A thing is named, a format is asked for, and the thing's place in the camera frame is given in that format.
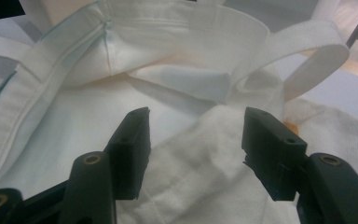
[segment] white strap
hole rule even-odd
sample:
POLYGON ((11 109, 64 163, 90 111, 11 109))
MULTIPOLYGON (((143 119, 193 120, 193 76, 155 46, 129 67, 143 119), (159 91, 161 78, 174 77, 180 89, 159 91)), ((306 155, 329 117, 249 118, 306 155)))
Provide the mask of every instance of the white strap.
POLYGON ((349 50, 333 22, 306 21, 272 35, 251 71, 309 49, 316 52, 284 81, 285 100, 294 99, 325 80, 348 59, 349 50))
POLYGON ((31 47, 0 36, 0 57, 19 61, 31 47))
POLYGON ((65 75, 104 34, 101 19, 95 4, 85 7, 42 37, 21 59, 18 73, 0 94, 0 177, 25 148, 65 75))

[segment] white fabric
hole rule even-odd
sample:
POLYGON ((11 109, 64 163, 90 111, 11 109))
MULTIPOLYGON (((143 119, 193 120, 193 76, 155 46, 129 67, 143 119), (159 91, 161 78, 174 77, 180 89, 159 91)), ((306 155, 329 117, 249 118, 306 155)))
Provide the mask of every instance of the white fabric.
POLYGON ((0 20, 0 36, 23 44, 33 45, 34 36, 40 35, 35 28, 30 26, 25 16, 11 17, 0 20))
POLYGON ((26 44, 0 36, 0 57, 19 61, 29 49, 26 44))
POLYGON ((339 0, 226 0, 224 6, 264 22, 272 32, 308 20, 331 20, 339 0))
POLYGON ((46 33, 60 21, 94 0, 20 0, 34 26, 46 33))
POLYGON ((307 99, 286 103, 284 116, 297 125, 299 135, 308 143, 308 155, 327 152, 338 156, 358 174, 358 118, 307 99))
MULTIPOLYGON (((269 223, 263 208, 280 208, 241 164, 244 108, 282 119, 284 85, 265 65, 319 48, 294 72, 306 91, 321 81, 301 81, 319 57, 342 53, 320 70, 327 77, 348 56, 336 33, 318 21, 269 36, 238 11, 187 1, 86 6, 42 37, 0 92, 0 188, 27 198, 63 181, 77 156, 104 148, 126 113, 149 106, 142 198, 119 205, 120 222, 269 223), (302 35, 308 28, 320 35, 302 35)), ((296 220, 289 205, 281 223, 296 220)))

